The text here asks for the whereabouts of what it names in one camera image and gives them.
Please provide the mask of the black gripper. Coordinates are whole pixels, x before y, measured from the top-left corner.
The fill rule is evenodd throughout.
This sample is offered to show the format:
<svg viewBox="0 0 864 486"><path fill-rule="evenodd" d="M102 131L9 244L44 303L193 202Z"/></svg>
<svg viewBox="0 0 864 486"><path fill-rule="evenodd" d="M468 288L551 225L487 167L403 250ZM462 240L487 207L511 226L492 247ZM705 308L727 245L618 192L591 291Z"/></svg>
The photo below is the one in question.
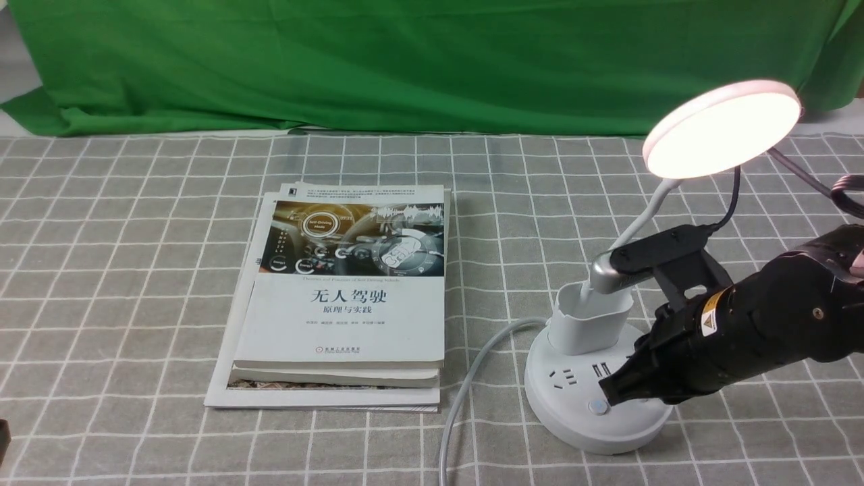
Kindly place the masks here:
<svg viewBox="0 0 864 486"><path fill-rule="evenodd" d="M784 253L657 321L599 387L610 406L676 405L803 360L848 354L848 253Z"/></svg>

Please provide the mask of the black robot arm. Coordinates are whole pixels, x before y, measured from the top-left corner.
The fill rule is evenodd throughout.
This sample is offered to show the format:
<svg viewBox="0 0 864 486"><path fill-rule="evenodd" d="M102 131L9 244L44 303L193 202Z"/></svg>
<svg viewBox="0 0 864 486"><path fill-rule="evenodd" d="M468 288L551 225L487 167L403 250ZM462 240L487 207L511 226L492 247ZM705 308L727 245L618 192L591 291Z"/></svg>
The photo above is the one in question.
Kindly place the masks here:
<svg viewBox="0 0 864 486"><path fill-rule="evenodd" d="M861 353L861 225L840 225L736 283L708 239L706 225L679 225L611 252L624 281L653 279L667 300L599 382L611 405L678 405L796 362Z"/></svg>

